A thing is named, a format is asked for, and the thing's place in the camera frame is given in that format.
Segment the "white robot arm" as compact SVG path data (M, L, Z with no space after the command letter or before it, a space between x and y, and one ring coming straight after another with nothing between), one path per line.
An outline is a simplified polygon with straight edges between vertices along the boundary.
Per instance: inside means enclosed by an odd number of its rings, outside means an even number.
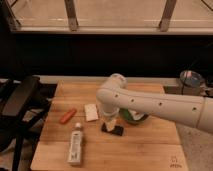
M126 78L115 73L99 87L96 97L105 116L130 109L213 134L213 98L132 91L126 85Z

